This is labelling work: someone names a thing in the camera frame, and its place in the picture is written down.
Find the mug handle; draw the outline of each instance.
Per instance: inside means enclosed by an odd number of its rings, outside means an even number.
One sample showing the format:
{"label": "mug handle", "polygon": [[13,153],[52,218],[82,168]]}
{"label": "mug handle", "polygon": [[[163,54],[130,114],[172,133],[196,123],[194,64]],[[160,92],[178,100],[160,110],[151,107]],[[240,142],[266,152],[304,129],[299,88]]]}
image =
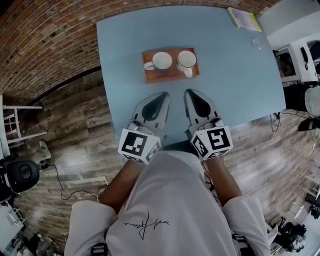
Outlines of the mug handle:
{"label": "mug handle", "polygon": [[184,74],[187,78],[192,78],[192,69],[188,68],[187,70],[184,71]]}
{"label": "mug handle", "polygon": [[152,61],[150,62],[147,62],[144,64],[144,69],[145,70],[154,70],[155,69],[155,66],[154,64],[152,63]]}

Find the light blue table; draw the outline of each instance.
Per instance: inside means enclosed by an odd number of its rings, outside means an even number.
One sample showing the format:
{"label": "light blue table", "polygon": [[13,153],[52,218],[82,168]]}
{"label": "light blue table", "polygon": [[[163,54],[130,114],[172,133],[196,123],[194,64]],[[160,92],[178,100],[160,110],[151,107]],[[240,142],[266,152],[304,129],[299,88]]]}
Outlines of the light blue table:
{"label": "light blue table", "polygon": [[[97,35],[118,142],[136,105],[161,91],[170,94],[166,144],[187,139],[183,97],[188,88],[213,99],[230,127],[285,109],[280,74],[266,35],[236,28],[226,9],[187,5],[132,11],[99,21]],[[257,36],[262,49],[253,45]],[[197,78],[146,84],[142,52],[184,47],[195,49]]]}

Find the black strap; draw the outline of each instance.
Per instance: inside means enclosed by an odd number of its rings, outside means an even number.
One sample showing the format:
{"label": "black strap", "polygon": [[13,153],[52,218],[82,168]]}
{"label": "black strap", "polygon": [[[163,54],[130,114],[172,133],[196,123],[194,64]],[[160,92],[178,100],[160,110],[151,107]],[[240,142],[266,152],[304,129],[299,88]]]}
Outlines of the black strap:
{"label": "black strap", "polygon": [[232,239],[238,242],[241,256],[255,256],[254,250],[243,235],[232,234]]}
{"label": "black strap", "polygon": [[108,247],[104,242],[99,242],[91,248],[91,256],[107,256]]}

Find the cup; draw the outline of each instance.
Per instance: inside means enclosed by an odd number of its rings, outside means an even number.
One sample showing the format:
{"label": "cup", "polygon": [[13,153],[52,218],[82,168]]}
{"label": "cup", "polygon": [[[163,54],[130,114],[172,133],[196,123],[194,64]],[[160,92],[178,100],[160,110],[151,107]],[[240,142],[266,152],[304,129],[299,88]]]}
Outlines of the cup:
{"label": "cup", "polygon": [[178,70],[183,72],[187,78],[192,78],[192,68],[196,65],[196,63],[196,55],[189,50],[183,50],[178,55],[176,67]]}
{"label": "cup", "polygon": [[145,70],[157,70],[161,73],[167,72],[172,65],[172,57],[169,53],[159,51],[152,57],[152,61],[144,64]]}

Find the t-shirt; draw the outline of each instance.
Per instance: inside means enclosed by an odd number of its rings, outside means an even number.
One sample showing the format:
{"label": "t-shirt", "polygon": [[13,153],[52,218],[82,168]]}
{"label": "t-shirt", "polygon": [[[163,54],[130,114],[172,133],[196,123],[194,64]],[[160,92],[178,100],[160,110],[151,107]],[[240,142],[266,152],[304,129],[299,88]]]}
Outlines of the t-shirt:
{"label": "t-shirt", "polygon": [[305,108],[313,117],[320,117],[320,86],[309,88],[304,94]]}
{"label": "t-shirt", "polygon": [[256,256],[270,255],[258,198],[236,197],[221,210],[195,155],[160,151],[119,216],[98,202],[73,205],[64,254],[90,255],[105,241],[112,256],[238,256],[233,233],[245,236]]}

